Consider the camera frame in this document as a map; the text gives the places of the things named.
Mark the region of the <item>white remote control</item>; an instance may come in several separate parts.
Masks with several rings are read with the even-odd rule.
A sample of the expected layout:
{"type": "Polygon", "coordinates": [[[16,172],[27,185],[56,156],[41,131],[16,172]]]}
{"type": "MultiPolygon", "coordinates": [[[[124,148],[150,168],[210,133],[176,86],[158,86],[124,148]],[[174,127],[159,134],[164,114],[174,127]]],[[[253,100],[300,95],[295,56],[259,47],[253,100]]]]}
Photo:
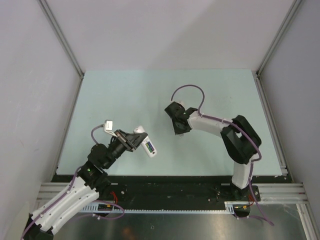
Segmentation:
{"type": "MultiPolygon", "coordinates": [[[[133,132],[135,134],[137,133],[146,133],[145,129],[140,125],[138,127],[136,127],[133,132]]],[[[146,154],[148,155],[149,158],[153,158],[157,155],[158,151],[155,148],[154,144],[152,143],[152,141],[149,138],[149,135],[147,135],[147,137],[144,138],[144,140],[141,143],[142,148],[144,149],[144,151],[146,152],[146,154]]]]}

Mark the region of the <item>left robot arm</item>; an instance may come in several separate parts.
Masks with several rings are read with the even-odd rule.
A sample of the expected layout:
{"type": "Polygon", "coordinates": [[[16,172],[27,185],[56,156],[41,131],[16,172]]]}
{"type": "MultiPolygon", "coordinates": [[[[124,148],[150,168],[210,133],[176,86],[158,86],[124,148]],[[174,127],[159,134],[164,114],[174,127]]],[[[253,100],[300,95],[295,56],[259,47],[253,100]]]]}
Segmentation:
{"type": "Polygon", "coordinates": [[[70,183],[49,202],[29,214],[23,240],[51,240],[80,210],[95,200],[105,200],[111,193],[106,170],[126,151],[144,146],[148,134],[142,126],[132,133],[116,130],[109,145],[96,143],[84,165],[77,168],[70,183]]]}

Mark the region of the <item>blue battery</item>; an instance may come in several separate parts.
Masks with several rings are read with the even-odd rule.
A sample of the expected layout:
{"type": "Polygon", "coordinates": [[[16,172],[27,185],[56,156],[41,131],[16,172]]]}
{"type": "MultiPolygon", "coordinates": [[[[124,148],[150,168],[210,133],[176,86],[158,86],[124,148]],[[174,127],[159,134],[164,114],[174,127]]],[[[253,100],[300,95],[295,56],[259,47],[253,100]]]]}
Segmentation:
{"type": "Polygon", "coordinates": [[[146,143],[146,146],[147,146],[148,150],[149,150],[151,153],[155,151],[155,148],[154,148],[153,144],[152,144],[150,141],[148,141],[148,142],[146,143]]]}

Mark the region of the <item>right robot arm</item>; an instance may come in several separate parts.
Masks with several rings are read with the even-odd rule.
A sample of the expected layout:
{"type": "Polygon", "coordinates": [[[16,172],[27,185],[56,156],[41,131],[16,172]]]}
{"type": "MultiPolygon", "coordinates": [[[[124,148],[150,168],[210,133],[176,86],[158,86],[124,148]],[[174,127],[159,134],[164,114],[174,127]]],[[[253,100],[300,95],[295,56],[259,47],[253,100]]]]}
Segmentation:
{"type": "Polygon", "coordinates": [[[197,108],[188,109],[172,101],[164,111],[171,119],[176,135],[191,130],[203,131],[220,137],[229,157],[233,160],[231,184],[224,195],[230,200],[242,201],[248,196],[252,182],[253,163],[261,160],[261,138],[247,121],[238,115],[231,120],[200,114],[197,108]]]}

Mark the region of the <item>green battery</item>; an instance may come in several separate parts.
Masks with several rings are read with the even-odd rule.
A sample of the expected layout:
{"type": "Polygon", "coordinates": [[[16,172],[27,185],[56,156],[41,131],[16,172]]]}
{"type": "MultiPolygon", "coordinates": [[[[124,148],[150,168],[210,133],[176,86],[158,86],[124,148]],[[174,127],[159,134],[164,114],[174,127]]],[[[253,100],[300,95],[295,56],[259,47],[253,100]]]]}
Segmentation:
{"type": "Polygon", "coordinates": [[[149,141],[148,141],[145,145],[146,145],[147,150],[148,150],[151,154],[153,154],[154,151],[155,151],[153,145],[152,145],[149,141]]]}

